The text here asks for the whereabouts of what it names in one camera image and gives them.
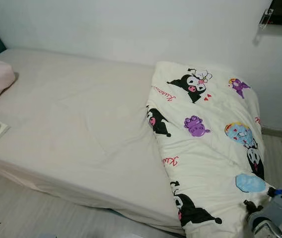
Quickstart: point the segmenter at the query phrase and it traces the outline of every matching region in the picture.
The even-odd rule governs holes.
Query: baseboard
[[[261,133],[263,135],[272,135],[272,136],[282,137],[282,130],[272,129],[266,126],[261,127]]]

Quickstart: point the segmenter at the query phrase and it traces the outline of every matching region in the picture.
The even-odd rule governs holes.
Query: floor
[[[264,135],[267,182],[282,188],[282,138]],[[79,206],[0,177],[0,238],[174,238],[103,209]]]

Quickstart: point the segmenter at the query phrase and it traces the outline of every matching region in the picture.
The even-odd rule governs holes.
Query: white bed sheet
[[[153,68],[11,49],[19,79],[0,96],[0,175],[183,234],[152,130]]]

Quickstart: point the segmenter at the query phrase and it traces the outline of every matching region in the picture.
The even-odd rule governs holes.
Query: blanket
[[[146,119],[187,237],[243,234],[244,200],[269,199],[259,104],[231,73],[159,62]]]

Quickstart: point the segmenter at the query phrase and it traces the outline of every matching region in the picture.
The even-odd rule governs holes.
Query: white wall
[[[263,125],[282,129],[282,27],[255,38],[270,2],[0,0],[0,37],[9,48],[233,70],[258,93]]]

